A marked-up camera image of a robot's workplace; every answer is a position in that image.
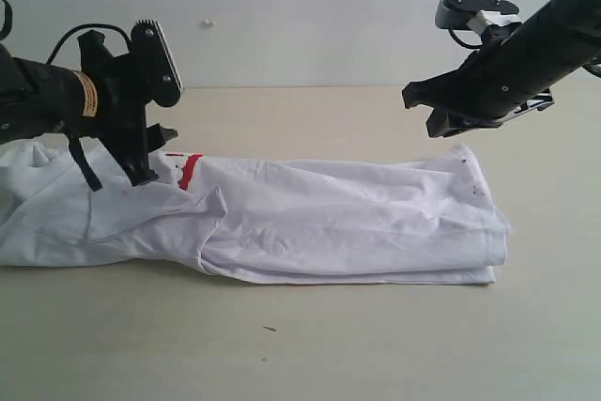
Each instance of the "white wall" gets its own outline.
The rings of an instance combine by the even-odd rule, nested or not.
[[[163,24],[187,86],[398,85],[465,57],[435,28],[438,0],[10,0],[9,49],[43,58],[72,26]],[[547,0],[512,0],[523,16]],[[217,22],[203,29],[204,19]],[[59,62],[76,66],[74,43]]]

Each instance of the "black cable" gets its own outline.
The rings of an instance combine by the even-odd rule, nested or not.
[[[584,68],[584,70],[586,70],[588,73],[594,75],[595,77],[601,78],[601,68],[599,68],[598,66],[584,65],[583,68]]]
[[[61,50],[61,48],[67,41],[67,39],[69,39],[71,36],[73,36],[74,34],[79,32],[80,30],[86,30],[86,28],[100,28],[100,29],[104,29],[104,30],[114,30],[119,35],[121,35],[121,37],[123,37],[123,39],[125,40],[125,44],[128,46],[128,50],[131,50],[130,37],[128,37],[128,34],[125,33],[123,31],[123,29],[117,27],[116,25],[111,25],[109,23],[83,23],[81,25],[71,28],[69,32],[67,32],[65,35],[63,35],[63,38],[61,38],[54,46],[52,53],[48,57],[48,60],[46,60],[46,64],[47,65],[52,64],[52,62],[56,58],[56,55],[59,53],[59,51]]]
[[[459,44],[461,47],[464,47],[465,49],[470,49],[471,51],[477,51],[478,49],[482,49],[482,44],[468,44],[467,42],[463,41],[460,37],[457,36],[457,34],[452,28],[449,29],[449,35],[451,35],[451,38],[454,42]]]

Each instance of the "white t-shirt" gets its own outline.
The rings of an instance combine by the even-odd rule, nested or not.
[[[0,264],[172,260],[269,284],[487,284],[509,227],[470,150],[427,162],[265,162],[151,154],[133,188],[103,147],[92,193],[66,151],[0,159]]]

